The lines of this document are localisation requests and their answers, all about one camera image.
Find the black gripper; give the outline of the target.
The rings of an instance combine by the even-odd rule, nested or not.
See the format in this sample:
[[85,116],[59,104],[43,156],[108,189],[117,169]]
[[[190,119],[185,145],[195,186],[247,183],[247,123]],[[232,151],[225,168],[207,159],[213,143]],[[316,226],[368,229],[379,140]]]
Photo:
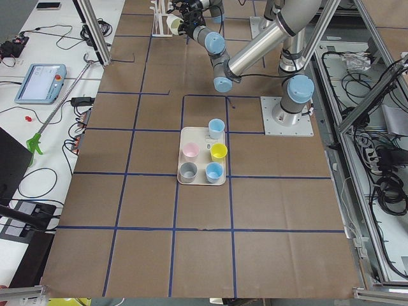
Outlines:
[[178,11],[182,15],[183,22],[177,28],[180,36],[192,36],[197,27],[205,25],[205,19],[200,9],[189,11],[185,9],[184,2],[171,2],[166,12],[173,13],[174,11]]

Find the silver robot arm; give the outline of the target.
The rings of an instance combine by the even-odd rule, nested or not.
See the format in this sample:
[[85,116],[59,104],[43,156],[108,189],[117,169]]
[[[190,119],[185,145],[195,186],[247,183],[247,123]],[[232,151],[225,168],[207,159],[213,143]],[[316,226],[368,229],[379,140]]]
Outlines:
[[280,70],[287,75],[299,73],[308,65],[338,5],[338,1],[267,1],[259,33],[235,55],[229,55],[224,37],[210,29],[203,16],[209,11],[212,21],[222,24],[222,1],[170,1],[166,23],[174,35],[186,35],[207,51],[214,89],[227,93],[277,47],[282,47]]
[[224,5],[221,0],[188,0],[171,1],[171,11],[179,11],[183,17],[188,13],[203,13],[209,11],[213,23],[220,24],[225,19]]

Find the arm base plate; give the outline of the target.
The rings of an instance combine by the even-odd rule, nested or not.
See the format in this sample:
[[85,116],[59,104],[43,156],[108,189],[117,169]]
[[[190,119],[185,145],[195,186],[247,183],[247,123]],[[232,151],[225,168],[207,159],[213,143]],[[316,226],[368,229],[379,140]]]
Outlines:
[[281,108],[281,97],[261,96],[264,132],[267,136],[312,137],[312,123],[307,107],[298,114]]
[[289,37],[278,17],[273,20],[251,17],[250,26],[253,43],[280,43]]

